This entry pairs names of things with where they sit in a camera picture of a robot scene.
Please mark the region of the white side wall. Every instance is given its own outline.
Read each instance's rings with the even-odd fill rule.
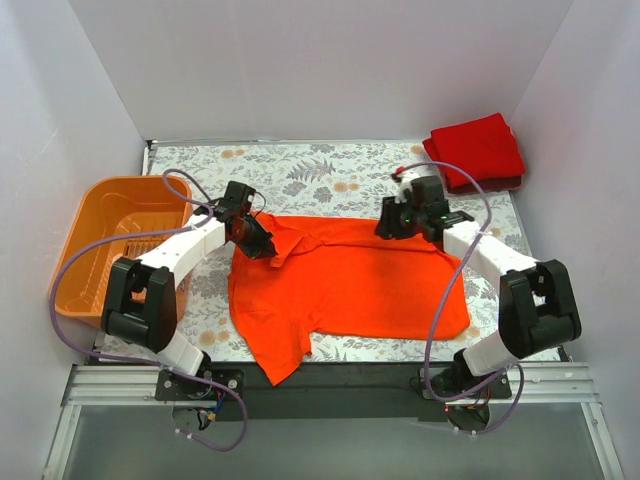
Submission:
[[[575,2],[511,120],[534,254],[571,274],[589,362],[627,478],[640,478],[640,2]]]
[[[145,139],[423,138],[501,111],[571,0],[70,0]]]
[[[0,478],[40,478],[77,360],[49,282],[82,194],[144,144],[66,0],[0,0],[0,32]]]

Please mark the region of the table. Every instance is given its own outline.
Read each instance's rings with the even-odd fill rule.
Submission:
[[[267,199],[265,211],[277,215],[377,218],[380,199],[395,194],[389,175],[400,165],[428,160],[422,145],[387,143],[162,144],[145,165],[146,174],[180,168],[197,178],[215,198],[229,180],[248,183]],[[423,173],[435,173],[424,167]],[[194,197],[203,200],[199,192]],[[524,254],[531,254],[509,192],[490,193],[491,233]],[[448,197],[452,210],[464,210],[482,222],[486,217],[478,195]],[[179,329],[215,361],[253,361],[229,316],[227,275],[233,245],[211,254],[193,270],[188,306]],[[498,299],[495,289],[475,271],[464,271],[471,326],[457,338],[435,342],[433,360],[453,354],[494,332]],[[418,361],[424,341],[312,334],[312,354],[306,361]],[[105,353],[149,358],[144,349],[106,336]],[[532,360],[557,361],[557,350]]]

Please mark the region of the orange laundry basket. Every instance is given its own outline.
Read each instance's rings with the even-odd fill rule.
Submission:
[[[191,196],[189,185],[182,179],[169,177],[169,182],[183,195]],[[71,255],[92,242],[125,233],[179,228],[190,216],[191,204],[173,195],[163,184],[161,176],[103,180],[82,199],[54,278]],[[100,328],[113,262],[121,256],[136,258],[167,238],[150,236],[120,240],[90,250],[64,275],[56,296],[56,311]],[[186,307],[189,279],[187,276],[176,291],[178,320]]]

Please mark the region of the orange shirt sleeve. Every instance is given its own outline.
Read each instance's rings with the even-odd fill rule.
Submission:
[[[426,339],[458,260],[421,237],[383,240],[373,220],[261,214],[278,255],[250,260],[238,249],[229,276],[231,317],[272,384],[310,353],[309,334]],[[469,326],[462,279],[436,330]]]

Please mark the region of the red folded cloth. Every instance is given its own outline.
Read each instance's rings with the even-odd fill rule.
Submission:
[[[432,160],[462,168],[487,190],[517,188],[525,173],[516,139],[499,113],[433,130],[422,144]],[[474,190],[462,174],[439,168],[450,192]]]

